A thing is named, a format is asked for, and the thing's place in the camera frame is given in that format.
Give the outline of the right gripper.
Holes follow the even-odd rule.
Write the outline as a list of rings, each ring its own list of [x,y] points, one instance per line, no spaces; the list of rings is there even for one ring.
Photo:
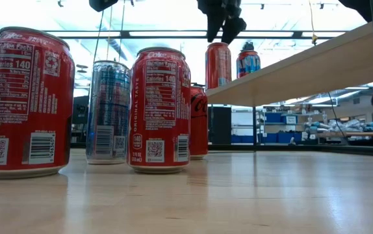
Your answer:
[[[207,16],[207,41],[213,42],[222,28],[222,42],[230,44],[246,29],[240,18],[241,0],[198,0],[198,9]]]

